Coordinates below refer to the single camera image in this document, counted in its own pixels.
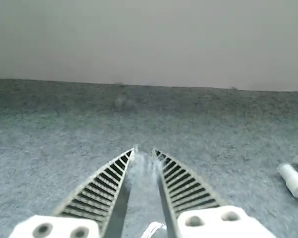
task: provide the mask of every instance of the carpet floor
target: carpet floor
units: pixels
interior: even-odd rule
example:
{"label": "carpet floor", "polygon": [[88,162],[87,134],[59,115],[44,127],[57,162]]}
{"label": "carpet floor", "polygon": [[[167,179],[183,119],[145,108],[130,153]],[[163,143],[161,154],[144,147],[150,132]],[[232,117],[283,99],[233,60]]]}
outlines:
{"label": "carpet floor", "polygon": [[[0,238],[135,144],[191,167],[276,237],[298,238],[298,200],[277,173],[298,153],[298,92],[31,80],[0,80]],[[150,181],[136,179],[124,238],[164,220]]]}

